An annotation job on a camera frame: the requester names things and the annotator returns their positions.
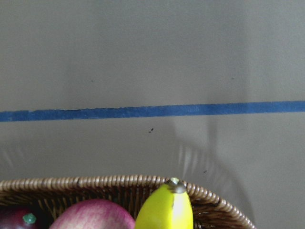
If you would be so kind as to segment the pink white apple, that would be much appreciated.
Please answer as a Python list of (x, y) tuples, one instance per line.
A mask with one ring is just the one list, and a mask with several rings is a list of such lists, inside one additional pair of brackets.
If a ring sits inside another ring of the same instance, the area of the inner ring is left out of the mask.
[(90, 199), (67, 208), (51, 229), (133, 229), (135, 221), (120, 205), (105, 199)]

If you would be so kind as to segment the red yellow mango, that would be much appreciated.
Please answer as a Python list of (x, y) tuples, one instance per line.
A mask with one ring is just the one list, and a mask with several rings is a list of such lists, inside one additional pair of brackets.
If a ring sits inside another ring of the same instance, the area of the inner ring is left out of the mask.
[(4, 209), (0, 211), (1, 229), (38, 229), (36, 215), (26, 209)]

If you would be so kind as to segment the brown wicker basket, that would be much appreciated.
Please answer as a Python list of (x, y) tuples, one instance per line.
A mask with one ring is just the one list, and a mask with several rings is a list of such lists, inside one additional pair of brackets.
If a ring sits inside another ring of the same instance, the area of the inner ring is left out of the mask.
[[(74, 203), (103, 198), (124, 207), (134, 218), (148, 196), (166, 177), (112, 175), (95, 177), (48, 177), (2, 180), (2, 206), (30, 205), (42, 210), (52, 223)], [(184, 183), (193, 208), (196, 229), (254, 229), (255, 225), (237, 207), (217, 194)]]

